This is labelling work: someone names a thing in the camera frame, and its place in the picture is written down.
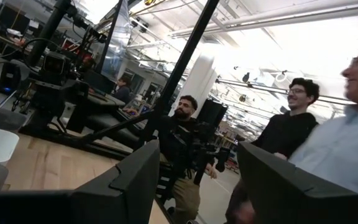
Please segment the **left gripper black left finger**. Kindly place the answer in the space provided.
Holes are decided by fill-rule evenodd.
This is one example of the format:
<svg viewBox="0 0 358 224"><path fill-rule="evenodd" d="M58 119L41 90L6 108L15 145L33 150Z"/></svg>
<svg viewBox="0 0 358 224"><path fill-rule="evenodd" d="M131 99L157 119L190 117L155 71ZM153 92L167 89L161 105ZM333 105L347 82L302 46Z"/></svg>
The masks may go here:
<svg viewBox="0 0 358 224"><path fill-rule="evenodd" d="M0 224L148 224L160 166L158 141L73 190L0 192Z"/></svg>

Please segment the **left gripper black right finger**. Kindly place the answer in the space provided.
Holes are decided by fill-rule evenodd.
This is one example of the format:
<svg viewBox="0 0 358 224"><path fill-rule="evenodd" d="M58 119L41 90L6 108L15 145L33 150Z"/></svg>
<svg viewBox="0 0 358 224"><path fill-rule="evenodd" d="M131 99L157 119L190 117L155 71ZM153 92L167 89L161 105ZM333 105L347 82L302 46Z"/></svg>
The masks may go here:
<svg viewBox="0 0 358 224"><path fill-rule="evenodd" d="M358 193L240 142L241 179L255 224L358 224Z"/></svg>

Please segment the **black device with blue light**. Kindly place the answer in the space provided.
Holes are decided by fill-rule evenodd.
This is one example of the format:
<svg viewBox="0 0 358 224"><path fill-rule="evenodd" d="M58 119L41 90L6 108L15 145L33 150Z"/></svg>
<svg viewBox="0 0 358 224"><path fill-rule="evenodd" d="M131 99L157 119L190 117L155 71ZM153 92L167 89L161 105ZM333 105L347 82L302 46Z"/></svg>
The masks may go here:
<svg viewBox="0 0 358 224"><path fill-rule="evenodd" d="M20 67L14 63L4 63L0 75L0 93L10 95L13 91L17 90L20 82Z"/></svg>

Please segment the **person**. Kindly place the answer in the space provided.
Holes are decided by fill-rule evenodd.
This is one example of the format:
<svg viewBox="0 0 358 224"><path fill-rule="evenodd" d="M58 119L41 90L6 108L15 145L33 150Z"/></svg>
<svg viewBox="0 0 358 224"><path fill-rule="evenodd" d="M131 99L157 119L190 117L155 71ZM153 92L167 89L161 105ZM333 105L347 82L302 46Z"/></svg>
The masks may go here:
<svg viewBox="0 0 358 224"><path fill-rule="evenodd" d="M352 103L341 117L320 124L289 162L310 174L358 193L358 56L342 71Z"/></svg>
<svg viewBox="0 0 358 224"><path fill-rule="evenodd" d="M116 99L128 104L131 100L131 79L129 77L122 76L116 82L118 89L113 94Z"/></svg>
<svg viewBox="0 0 358 224"><path fill-rule="evenodd" d="M272 116L260 136L251 144L272 154L290 157L318 125L314 115L307 112L309 105L318 98L318 84L304 78L293 79L287 97L290 110Z"/></svg>
<svg viewBox="0 0 358 224"><path fill-rule="evenodd" d="M171 131L179 126L188 131L194 130L197 120L192 115L197 109L197 100L191 95L183 95L180 97L174 114L160 118L157 124L160 162L171 162L178 148L178 145L169 139ZM188 221L195 220L199 211L200 186L194 183L195 171L188 169L188 172L186 176L177 178L172 188L172 195L175 199L172 217L175 224L187 224Z"/></svg>

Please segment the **black monitor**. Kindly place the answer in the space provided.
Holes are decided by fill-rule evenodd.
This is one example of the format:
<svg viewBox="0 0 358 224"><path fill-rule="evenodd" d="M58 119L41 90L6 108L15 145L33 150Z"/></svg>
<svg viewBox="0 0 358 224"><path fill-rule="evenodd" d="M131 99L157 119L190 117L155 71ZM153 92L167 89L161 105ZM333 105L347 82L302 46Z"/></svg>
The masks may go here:
<svg viewBox="0 0 358 224"><path fill-rule="evenodd" d="M209 123L214 128L217 128L226 114L227 109L227 105L207 99L197 116L197 120L199 122Z"/></svg>

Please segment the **white building column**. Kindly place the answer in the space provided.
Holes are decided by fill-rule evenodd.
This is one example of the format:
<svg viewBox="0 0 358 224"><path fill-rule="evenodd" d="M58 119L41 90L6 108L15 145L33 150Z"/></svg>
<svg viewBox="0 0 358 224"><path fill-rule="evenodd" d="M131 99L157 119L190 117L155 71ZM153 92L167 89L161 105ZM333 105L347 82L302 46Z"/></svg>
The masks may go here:
<svg viewBox="0 0 358 224"><path fill-rule="evenodd" d="M190 95L197 101L198 108L192 115L193 118L196 118L200 113L218 77L214 61L215 56L204 53L200 54L179 94L179 96Z"/></svg>

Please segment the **black aluminium rig frame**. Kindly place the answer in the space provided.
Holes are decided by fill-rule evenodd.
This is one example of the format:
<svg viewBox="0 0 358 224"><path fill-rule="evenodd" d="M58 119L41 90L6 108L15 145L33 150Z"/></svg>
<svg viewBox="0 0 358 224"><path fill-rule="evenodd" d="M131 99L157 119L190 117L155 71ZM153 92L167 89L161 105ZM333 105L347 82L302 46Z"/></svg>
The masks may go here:
<svg viewBox="0 0 358 224"><path fill-rule="evenodd" d="M147 120L148 122L141 132L141 137L133 146L131 146L133 151L138 150L146 142L151 140L154 131L157 129L157 120L162 116L164 109L168 106L168 103L176 90L178 82L185 71L185 67L188 65L188 62L190 61L190 58L193 55L193 52L195 51L195 48L198 45L203 32L208 25L208 21L211 19L211 16L218 5L218 2L219 0L208 0L205 4L195 28L193 29L188 42L186 43L178 62L175 65L167 84L165 85L165 88L163 89L163 93L159 98L157 105L148 112L85 136L74 136L72 134L61 133L55 129L48 128L46 125L41 126L32 123L28 123L24 127L20 128L19 132L34 138L43 139L100 156L122 160L130 153L116 147L97 143L96 140L103 138L108 134L114 134L121 129L132 126L133 124L139 123L143 120Z"/></svg>

